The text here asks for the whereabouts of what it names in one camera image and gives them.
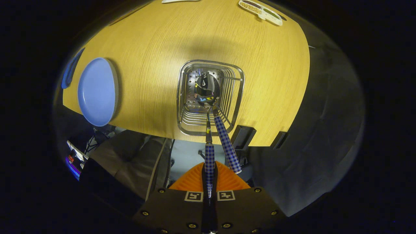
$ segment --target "wooden table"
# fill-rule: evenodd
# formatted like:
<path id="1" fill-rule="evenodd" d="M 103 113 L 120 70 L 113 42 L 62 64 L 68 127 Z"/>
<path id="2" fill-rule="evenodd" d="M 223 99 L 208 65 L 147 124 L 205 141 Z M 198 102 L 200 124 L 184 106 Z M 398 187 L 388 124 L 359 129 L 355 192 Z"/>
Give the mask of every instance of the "wooden table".
<path id="1" fill-rule="evenodd" d="M 292 124 L 309 75 L 309 50 L 302 29 L 276 12 L 287 19 L 282 26 L 259 19 L 237 0 L 153 1 L 104 27 L 85 44 L 63 103 L 81 114 L 77 98 L 81 73 L 92 59 L 104 57 L 114 63 L 119 76 L 118 110 L 110 124 L 205 142 L 205 137 L 185 135 L 177 126 L 179 70 L 194 59 L 230 63 L 245 73 L 235 125 L 257 130 L 250 146 L 270 146 L 278 132 Z M 219 137 L 213 137 L 213 143 L 220 144 Z"/>

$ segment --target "gingham handle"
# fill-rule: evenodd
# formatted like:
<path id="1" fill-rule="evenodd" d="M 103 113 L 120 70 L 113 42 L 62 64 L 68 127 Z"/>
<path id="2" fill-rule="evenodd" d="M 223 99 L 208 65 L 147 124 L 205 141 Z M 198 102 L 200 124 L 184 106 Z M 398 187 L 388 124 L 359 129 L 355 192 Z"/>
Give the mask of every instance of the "gingham handle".
<path id="1" fill-rule="evenodd" d="M 215 157 L 214 157 L 214 145 L 205 144 L 205 173 L 206 183 L 208 188 L 208 197 L 211 197 L 212 184 L 214 180 L 214 168 L 215 168 Z"/>
<path id="2" fill-rule="evenodd" d="M 220 135 L 221 145 L 223 145 L 225 157 L 228 160 L 228 165 L 233 172 L 238 174 L 241 172 L 240 162 L 238 161 L 237 155 L 235 154 L 233 144 L 228 137 L 228 133 L 225 129 L 223 120 L 220 116 L 217 115 L 214 117 L 214 122 L 215 126 L 217 127 L 218 134 Z"/>

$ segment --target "floor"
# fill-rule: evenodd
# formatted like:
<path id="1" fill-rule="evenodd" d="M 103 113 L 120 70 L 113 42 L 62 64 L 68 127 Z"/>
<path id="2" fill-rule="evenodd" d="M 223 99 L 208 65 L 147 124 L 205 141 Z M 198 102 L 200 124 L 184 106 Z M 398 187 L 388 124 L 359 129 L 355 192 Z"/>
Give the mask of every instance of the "floor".
<path id="1" fill-rule="evenodd" d="M 175 140 L 173 144 L 171 158 L 175 164 L 171 168 L 170 179 L 177 180 L 193 166 L 204 162 L 204 159 L 198 155 L 198 150 L 205 153 L 205 143 L 189 142 Z M 225 163 L 225 153 L 220 144 L 214 145 L 215 160 Z"/>
<path id="2" fill-rule="evenodd" d="M 299 111 L 278 150 L 251 147 L 253 181 L 291 216 L 330 192 L 352 165 L 363 135 L 362 89 L 346 55 L 320 29 L 288 9 L 310 47 L 310 74 Z"/>

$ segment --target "stainless steel basket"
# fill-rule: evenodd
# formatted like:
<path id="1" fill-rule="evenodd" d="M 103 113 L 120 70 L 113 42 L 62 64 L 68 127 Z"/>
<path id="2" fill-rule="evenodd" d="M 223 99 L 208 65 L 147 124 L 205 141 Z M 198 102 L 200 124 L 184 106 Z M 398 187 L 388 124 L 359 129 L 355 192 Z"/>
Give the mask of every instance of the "stainless steel basket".
<path id="1" fill-rule="evenodd" d="M 194 98 L 194 87 L 199 75 L 210 73 L 220 83 L 218 108 L 227 132 L 234 128 L 244 89 L 244 72 L 237 66 L 208 60 L 186 62 L 180 72 L 176 98 L 178 127 L 184 134 L 205 136 L 206 109 Z M 212 135 L 218 136 L 214 116 L 210 110 Z"/>

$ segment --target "bolt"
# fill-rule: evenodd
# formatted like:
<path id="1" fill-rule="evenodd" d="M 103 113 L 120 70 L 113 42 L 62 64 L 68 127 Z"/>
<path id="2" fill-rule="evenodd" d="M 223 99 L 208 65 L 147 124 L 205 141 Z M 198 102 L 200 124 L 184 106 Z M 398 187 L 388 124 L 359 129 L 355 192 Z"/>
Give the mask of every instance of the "bolt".
<path id="1" fill-rule="evenodd" d="M 223 228 L 230 228 L 231 227 L 231 224 L 230 223 L 225 223 L 225 224 L 222 225 L 222 227 Z"/>
<path id="2" fill-rule="evenodd" d="M 196 224 L 188 224 L 188 228 L 195 229 L 196 228 Z"/>

